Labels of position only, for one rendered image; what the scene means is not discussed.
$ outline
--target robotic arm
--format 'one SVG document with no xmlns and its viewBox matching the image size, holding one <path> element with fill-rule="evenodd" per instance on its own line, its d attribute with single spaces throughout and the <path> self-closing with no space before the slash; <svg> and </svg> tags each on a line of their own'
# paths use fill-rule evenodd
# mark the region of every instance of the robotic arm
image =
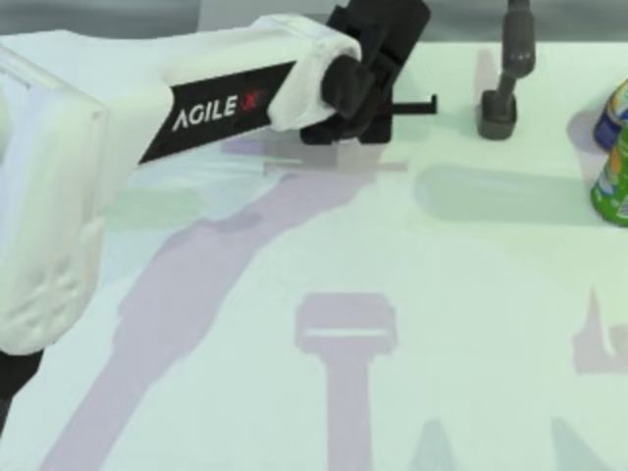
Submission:
<svg viewBox="0 0 628 471">
<path fill-rule="evenodd" d="M 86 309 L 103 215 L 138 164 L 263 127 L 388 142 L 393 114 L 436 113 L 435 97 L 392 100 L 429 19 L 421 0 L 350 0 L 326 26 L 274 15 L 164 39 L 0 38 L 0 434 Z"/>
</svg>

